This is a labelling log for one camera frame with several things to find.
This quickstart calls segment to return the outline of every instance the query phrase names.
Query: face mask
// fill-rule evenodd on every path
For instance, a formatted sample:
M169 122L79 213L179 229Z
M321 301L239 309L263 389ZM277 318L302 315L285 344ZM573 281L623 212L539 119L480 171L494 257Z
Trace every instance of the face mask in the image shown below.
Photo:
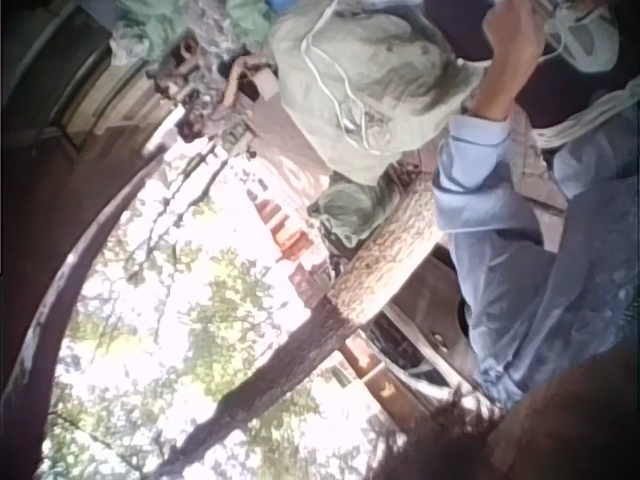
M607 72L618 61L620 37L606 6L589 12L552 0L535 0L551 9L547 39L574 68L584 73Z

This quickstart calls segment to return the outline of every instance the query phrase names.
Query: tree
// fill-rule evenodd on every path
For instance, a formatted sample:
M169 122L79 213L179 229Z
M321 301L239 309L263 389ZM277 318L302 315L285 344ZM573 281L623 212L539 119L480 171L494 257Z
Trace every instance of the tree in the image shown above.
M152 476L181 474L234 430L246 428L268 412L311 375L382 309L424 260L441 237L434 218L430 178L422 175L313 308L310 318L291 333L267 363L226 393L213 415L197 425Z
M171 187L175 181L171 175L164 172L163 176L165 188L175 188ZM123 216L94 262L73 314L58 361L48 422L42 471L50 477L112 474L131 478L153 470L175 448L175 433L167 434L161 425L172 415L176 392L185 385L196 386L217 402L277 347L284 333L273 316L279 307L271 301L271 286L264 280L266 271L256 262L240 258L233 249L209 258L201 245L183 238L175 225L157 242L129 238L130 229L149 224L144 214L149 201L144 195L139 197ZM210 222L215 210L206 196L183 221ZM159 211L165 214L171 208L161 206ZM154 245L150 253L148 244ZM123 292L159 285L154 310L159 325L174 301L173 289L185 281L194 266L203 265L211 269L208 299L167 317L168 323L181 322L188 328L184 357L176 365L158 367L146 383L134 378L108 386L89 381L89 386L83 387L87 391L78 390L77 379L96 375L92 368L105 359L145 349L154 355L160 348L158 328L145 330L136 323L122 306ZM140 273L132 281L135 272ZM113 367L110 373L128 376L126 364L122 372L116 370ZM317 411L310 383L306 383L268 415L246 425L243 441L233 448L225 447L228 458L236 458L238 468L257 478L300 478L298 473L309 471L315 458L314 452L300 451L297 446L301 425ZM255 462L249 465L250 458L259 459L257 466ZM228 466L214 468L218 478L234 478Z

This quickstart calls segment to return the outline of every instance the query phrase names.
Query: sleeve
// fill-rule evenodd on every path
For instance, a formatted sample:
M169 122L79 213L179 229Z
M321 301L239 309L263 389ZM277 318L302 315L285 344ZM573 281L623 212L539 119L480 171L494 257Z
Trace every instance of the sleeve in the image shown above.
M433 186L462 293L473 313L471 342L482 357L540 303L555 255L542 247L530 204L513 189L509 124L454 116L440 146Z

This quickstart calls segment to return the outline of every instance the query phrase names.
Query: hand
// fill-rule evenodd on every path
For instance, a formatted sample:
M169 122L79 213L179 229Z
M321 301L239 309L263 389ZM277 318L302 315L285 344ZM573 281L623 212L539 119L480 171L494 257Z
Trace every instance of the hand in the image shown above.
M526 85L544 50L543 22L531 0L498 0L484 20L493 62L482 81L473 115L502 122Z
M493 61L522 88L544 50L544 23L532 0L498 0L483 27L493 48Z

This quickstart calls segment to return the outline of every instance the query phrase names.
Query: sky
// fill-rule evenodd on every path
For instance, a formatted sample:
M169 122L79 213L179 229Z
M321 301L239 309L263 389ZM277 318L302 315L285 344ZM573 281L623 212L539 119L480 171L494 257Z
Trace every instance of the sky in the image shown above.
M169 117L158 134L151 139L149 149L154 146L154 142L159 141L164 131L171 128L170 123L175 122L178 117L178 115ZM194 142L191 145L178 140L167 152L165 162L175 165L176 168L170 170L177 172L179 171L177 167L184 164L188 157L205 148L207 148L206 140ZM185 184L176 197L172 210L175 209L176 212L182 210L186 203L202 190L210 174L225 158L224 152L220 150L214 153L208 156L206 167L201 171L198 170ZM219 208L219 212L197 221L185 221L179 230L180 241L188 239L192 245L202 247L208 255L203 255L202 258L205 260L198 260L191 272L180 274L176 278L165 308L158 345L155 345L149 336L146 339L143 338L135 348L112 349L108 355L97 356L84 372L70 374L65 378L73 385L75 395L88 398L91 395L92 386L122 389L133 380L144 385L160 376L167 367L180 365L188 349L189 327L183 313L185 306L208 300L210 290L207 284L211 279L211 265L206 259L229 246L233 247L241 258L255 260L259 266L269 267L265 281L272 286L271 301L274 305L286 304L285 308L274 314L275 320L284 327L283 330L291 331L308 318L310 312L305 308L288 279L294 265L291 262L276 263L281 254L269 230L234 175L235 168L247 166L250 168L250 165L242 159L232 161L235 164L225 170L216 182L215 188L212 189L212 200ZM168 193L162 182L157 179L152 178L147 182L139 195L139 199L143 201L139 202L142 216L136 219L126 232L126 241L130 248L147 237L152 222L161 208L160 200ZM158 222L156 232L163 231L172 221L173 218L169 217L166 221ZM113 271L107 269L105 273L110 278L122 276L122 272L117 269ZM93 276L85 284L83 294L92 295L104 288L104 282ZM159 282L145 281L143 285L136 288L125 280L120 280L116 283L115 290L120 295L116 308L125 317L126 322L135 325L140 332L153 331L157 321L155 308L164 295L162 285ZM267 337L264 339L264 344L267 346L273 341L274 338ZM81 348L77 353L83 358L83 364L86 364L93 355L93 346L85 348L84 351ZM363 433L366 420L379 410L379 406L360 382L355 382L343 389L337 382L327 384L319 381L313 384L312 391L321 406L322 414L310 416L305 423L304 446L320 449L328 455L336 449L348 449L366 442L366 435ZM163 433L168 438L175 438L179 444L190 430L191 422L205 420L214 409L215 402L212 399L206 397L194 385L185 385L179 389L173 406L163 419ZM233 446L241 440L242 434L236 432L225 442L225 447L234 448ZM100 454L112 456L105 451ZM189 467L185 471L185 478L187 480L212 478L210 465L216 459L224 461L224 455L224 449L214 449L209 452L202 464ZM356 463L361 463L364 467L367 458L368 455L364 454L363 458ZM250 461L258 462L259 459L253 458ZM242 472L236 473L237 476L234 474L234 478L244 478Z

